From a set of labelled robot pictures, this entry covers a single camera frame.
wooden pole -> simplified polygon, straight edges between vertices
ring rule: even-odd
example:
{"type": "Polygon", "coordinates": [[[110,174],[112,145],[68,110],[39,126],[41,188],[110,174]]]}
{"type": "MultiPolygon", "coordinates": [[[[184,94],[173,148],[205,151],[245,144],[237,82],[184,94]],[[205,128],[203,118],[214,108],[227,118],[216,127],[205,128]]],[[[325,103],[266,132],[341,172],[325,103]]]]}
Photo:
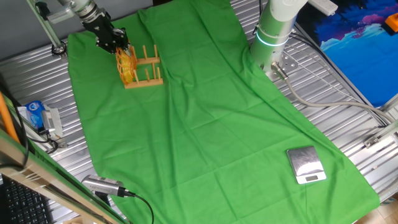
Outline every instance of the wooden pole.
{"type": "Polygon", "coordinates": [[[147,60],[148,59],[148,55],[147,55],[147,49],[145,48],[145,45],[142,46],[142,49],[144,50],[145,60],[147,60]]]}
{"type": "Polygon", "coordinates": [[[157,78],[160,80],[160,68],[157,67],[157,78]]]}
{"type": "Polygon", "coordinates": [[[138,75],[137,75],[137,71],[134,69],[134,76],[136,77],[136,82],[137,82],[137,84],[139,83],[139,80],[138,80],[138,75]]]}
{"type": "Polygon", "coordinates": [[[154,79],[156,79],[155,63],[152,63],[152,70],[154,71],[154,79]]]}
{"type": "Polygon", "coordinates": [[[157,59],[157,47],[156,47],[156,44],[154,45],[154,48],[155,48],[155,58],[157,59]]]}
{"type": "Polygon", "coordinates": [[[132,46],[132,56],[134,57],[135,61],[137,61],[136,50],[133,46],[132,46]]]}
{"type": "Polygon", "coordinates": [[[146,68],[145,68],[145,74],[147,75],[147,79],[148,79],[148,82],[149,82],[150,79],[149,79],[148,69],[146,69],[146,68]]]}

wooden rack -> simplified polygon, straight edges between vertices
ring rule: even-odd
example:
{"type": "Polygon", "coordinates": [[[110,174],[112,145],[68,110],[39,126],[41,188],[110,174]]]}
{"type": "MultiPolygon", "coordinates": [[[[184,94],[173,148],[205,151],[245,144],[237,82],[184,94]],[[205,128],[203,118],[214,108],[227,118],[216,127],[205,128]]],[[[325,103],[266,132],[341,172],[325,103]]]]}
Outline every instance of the wooden rack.
{"type": "Polygon", "coordinates": [[[133,80],[133,82],[131,82],[131,83],[125,84],[124,87],[126,89],[163,84],[163,78],[160,76],[160,68],[157,67],[155,69],[155,64],[160,63],[160,57],[157,55],[156,45],[154,45],[155,57],[147,56],[147,50],[146,50],[145,45],[142,46],[142,49],[144,51],[144,58],[137,58],[136,50],[134,49],[134,47],[132,47],[132,56],[134,57],[135,61],[137,62],[137,65],[152,64],[152,70],[154,73],[153,78],[151,79],[149,77],[148,69],[145,69],[147,79],[139,81],[138,76],[137,76],[137,70],[133,69],[135,80],[133,80]]]}

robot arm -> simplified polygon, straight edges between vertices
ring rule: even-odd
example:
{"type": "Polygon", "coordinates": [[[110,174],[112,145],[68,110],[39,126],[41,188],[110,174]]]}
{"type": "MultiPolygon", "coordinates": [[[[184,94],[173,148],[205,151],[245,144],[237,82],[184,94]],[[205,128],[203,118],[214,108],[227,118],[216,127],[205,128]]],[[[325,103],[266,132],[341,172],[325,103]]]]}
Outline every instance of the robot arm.
{"type": "Polygon", "coordinates": [[[297,14],[307,2],[327,16],[333,15],[338,8],[329,0],[268,0],[259,19],[256,38],[250,47],[251,55],[266,74],[274,73],[273,64],[282,61],[282,52],[297,14]]]}
{"type": "Polygon", "coordinates": [[[115,54],[116,48],[119,47],[128,55],[131,54],[125,28],[115,28],[111,23],[111,16],[104,8],[99,8],[92,0],[58,0],[58,2],[64,6],[64,9],[56,13],[50,13],[44,2],[39,1],[35,6],[43,19],[51,23],[58,23],[77,15],[83,27],[96,35],[97,47],[111,54],[115,54]]]}

orange handle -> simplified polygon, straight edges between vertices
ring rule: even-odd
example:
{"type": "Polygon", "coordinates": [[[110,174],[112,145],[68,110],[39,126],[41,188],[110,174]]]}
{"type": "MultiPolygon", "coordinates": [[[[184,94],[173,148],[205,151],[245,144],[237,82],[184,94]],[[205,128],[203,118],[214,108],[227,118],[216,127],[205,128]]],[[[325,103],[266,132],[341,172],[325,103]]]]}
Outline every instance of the orange handle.
{"type": "Polygon", "coordinates": [[[10,112],[8,111],[7,108],[7,104],[4,101],[4,97],[2,96],[2,94],[0,93],[0,113],[2,116],[2,119],[4,121],[4,124],[6,125],[6,129],[7,129],[7,133],[18,143],[19,139],[18,139],[18,135],[15,132],[15,128],[14,128],[14,124],[12,123],[12,119],[11,119],[11,115],[10,112]]]}

gray cable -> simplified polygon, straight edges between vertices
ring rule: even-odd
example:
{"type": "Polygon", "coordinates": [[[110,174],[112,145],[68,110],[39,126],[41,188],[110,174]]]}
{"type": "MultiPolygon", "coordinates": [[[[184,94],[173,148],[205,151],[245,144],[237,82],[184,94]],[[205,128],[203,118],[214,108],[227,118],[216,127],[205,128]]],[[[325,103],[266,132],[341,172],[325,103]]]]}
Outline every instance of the gray cable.
{"type": "Polygon", "coordinates": [[[372,106],[363,104],[363,103],[357,103],[357,102],[335,102],[335,103],[311,103],[308,101],[305,101],[303,98],[301,98],[296,91],[293,89],[292,84],[290,83],[290,80],[288,78],[285,79],[287,87],[290,89],[290,91],[293,93],[293,95],[303,104],[308,105],[308,106],[313,106],[313,107],[328,107],[328,106],[341,106],[341,105],[348,105],[348,106],[359,106],[368,110],[371,110],[375,113],[377,113],[380,116],[385,117],[387,120],[389,120],[391,123],[393,123],[395,120],[391,118],[389,115],[387,115],[385,112],[376,109],[372,106]]]}

